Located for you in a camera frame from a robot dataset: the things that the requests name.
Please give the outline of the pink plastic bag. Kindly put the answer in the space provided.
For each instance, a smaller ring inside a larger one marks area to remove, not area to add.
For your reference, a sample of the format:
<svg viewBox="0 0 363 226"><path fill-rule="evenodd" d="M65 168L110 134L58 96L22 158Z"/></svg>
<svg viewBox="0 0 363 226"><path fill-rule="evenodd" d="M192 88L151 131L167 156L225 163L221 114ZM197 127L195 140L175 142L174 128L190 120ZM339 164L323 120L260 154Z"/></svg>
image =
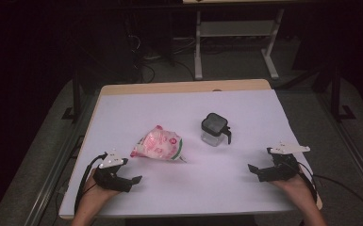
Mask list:
<svg viewBox="0 0 363 226"><path fill-rule="evenodd" d="M135 145L131 157L148 157L156 160L183 160L183 139L176 132L157 125Z"/></svg>

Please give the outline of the white metal desk frame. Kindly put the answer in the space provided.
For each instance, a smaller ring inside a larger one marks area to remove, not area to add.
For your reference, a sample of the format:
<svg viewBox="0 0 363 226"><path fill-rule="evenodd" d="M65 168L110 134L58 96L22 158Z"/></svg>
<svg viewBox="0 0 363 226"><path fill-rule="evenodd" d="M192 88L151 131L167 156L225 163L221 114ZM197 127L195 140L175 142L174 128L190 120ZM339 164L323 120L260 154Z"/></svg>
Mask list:
<svg viewBox="0 0 363 226"><path fill-rule="evenodd" d="M232 7L237 4L253 4L253 5L275 5L280 4L276 8L276 14L273 19L258 19L248 21L203 21L202 10L196 12L195 24L195 52L194 52L194 71L195 78L201 80L203 78L203 66L201 55L202 38L223 38L223 37L264 37L269 38L265 48L260 50L262 58L266 64L267 70L272 80L277 80L279 74L272 62L272 49L277 38L282 19L285 13L286 4L302 3L303 0L183 0L186 6L195 7L224 7L230 4Z"/></svg>

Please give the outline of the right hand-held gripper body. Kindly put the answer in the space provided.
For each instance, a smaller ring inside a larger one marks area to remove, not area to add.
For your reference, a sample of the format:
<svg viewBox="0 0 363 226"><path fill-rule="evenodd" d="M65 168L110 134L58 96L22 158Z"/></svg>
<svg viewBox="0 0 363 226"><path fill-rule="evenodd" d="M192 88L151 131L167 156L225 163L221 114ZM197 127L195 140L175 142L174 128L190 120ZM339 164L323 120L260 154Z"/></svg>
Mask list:
<svg viewBox="0 0 363 226"><path fill-rule="evenodd" d="M298 160L294 156L296 153L309 152L308 146L301 146L288 142L279 142L272 148L273 166L259 169L257 175L260 182L287 181L294 177L299 171Z"/></svg>

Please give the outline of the clear jar with black lid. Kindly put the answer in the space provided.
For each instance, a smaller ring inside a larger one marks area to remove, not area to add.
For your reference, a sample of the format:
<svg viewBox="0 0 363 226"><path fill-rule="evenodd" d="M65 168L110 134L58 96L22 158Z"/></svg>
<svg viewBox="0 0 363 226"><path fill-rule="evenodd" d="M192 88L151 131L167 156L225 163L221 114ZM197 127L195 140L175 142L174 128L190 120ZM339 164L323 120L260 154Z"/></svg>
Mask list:
<svg viewBox="0 0 363 226"><path fill-rule="evenodd" d="M210 146L217 147L227 137L227 144L232 142L232 133L228 120L216 113L209 113L201 122L201 140Z"/></svg>

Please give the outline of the person's right hand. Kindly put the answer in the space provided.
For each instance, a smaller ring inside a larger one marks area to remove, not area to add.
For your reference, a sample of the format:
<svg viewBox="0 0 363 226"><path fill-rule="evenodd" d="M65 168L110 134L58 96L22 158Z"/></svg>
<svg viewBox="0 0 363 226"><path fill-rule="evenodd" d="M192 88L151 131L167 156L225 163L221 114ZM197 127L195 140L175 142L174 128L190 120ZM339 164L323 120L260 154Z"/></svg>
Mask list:
<svg viewBox="0 0 363 226"><path fill-rule="evenodd" d="M280 188L299 210L306 211L317 208L310 189L299 175L287 181L273 181L272 185Z"/></svg>

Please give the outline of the person's left hand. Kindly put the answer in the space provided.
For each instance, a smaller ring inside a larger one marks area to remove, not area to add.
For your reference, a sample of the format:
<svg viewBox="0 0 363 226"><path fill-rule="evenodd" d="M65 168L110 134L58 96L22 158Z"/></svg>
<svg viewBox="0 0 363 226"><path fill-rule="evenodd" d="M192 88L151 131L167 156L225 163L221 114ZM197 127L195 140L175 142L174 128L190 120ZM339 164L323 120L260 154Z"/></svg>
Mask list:
<svg viewBox="0 0 363 226"><path fill-rule="evenodd" d="M79 209L100 210L110 199L120 194L120 191L105 189L97 185L93 178L94 174L95 169L91 171L84 185Z"/></svg>

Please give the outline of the black metal stand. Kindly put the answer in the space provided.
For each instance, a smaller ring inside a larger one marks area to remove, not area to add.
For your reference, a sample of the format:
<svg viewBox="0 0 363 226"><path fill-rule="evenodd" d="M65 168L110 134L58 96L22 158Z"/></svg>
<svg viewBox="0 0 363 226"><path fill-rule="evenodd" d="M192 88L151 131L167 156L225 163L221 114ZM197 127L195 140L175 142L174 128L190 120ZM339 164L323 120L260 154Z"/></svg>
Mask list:
<svg viewBox="0 0 363 226"><path fill-rule="evenodd" d="M351 108L347 105L340 104L340 72L338 67L335 67L331 79L331 114L337 122L342 120L354 120L355 115Z"/></svg>
<svg viewBox="0 0 363 226"><path fill-rule="evenodd" d="M81 114L81 94L78 71L75 71L72 79L73 106L67 107L62 115L63 120L71 120L76 123Z"/></svg>

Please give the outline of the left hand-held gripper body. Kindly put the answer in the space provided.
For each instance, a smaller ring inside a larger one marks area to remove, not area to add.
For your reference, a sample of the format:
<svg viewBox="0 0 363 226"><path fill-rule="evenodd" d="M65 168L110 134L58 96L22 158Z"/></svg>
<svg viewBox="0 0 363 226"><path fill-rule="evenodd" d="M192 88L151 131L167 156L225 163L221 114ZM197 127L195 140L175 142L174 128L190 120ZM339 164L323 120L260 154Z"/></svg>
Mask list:
<svg viewBox="0 0 363 226"><path fill-rule="evenodd" d="M112 151L104 157L103 162L96 168L93 179L103 189L129 192L133 181L117 175L118 170L126 163L126 158L121 158L116 151Z"/></svg>

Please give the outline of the aluminium rail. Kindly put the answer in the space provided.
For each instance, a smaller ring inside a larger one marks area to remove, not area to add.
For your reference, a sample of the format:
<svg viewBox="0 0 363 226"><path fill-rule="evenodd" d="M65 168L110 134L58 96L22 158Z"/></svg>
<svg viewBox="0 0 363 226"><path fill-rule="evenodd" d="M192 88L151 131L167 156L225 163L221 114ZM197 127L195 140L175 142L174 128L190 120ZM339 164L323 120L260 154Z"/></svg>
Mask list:
<svg viewBox="0 0 363 226"><path fill-rule="evenodd" d="M28 185L36 185L35 197L24 226L38 226L55 193L63 171L85 130L94 97L57 97L25 159Z"/></svg>
<svg viewBox="0 0 363 226"><path fill-rule="evenodd" d="M335 130L338 132L338 135L343 141L349 155L352 157L356 170L363 180L363 156L343 124L344 121L356 120L355 114L347 105L338 106L338 112L333 113L331 109L331 102L325 97L325 95L317 93L316 96L322 106L322 109L325 111Z"/></svg>

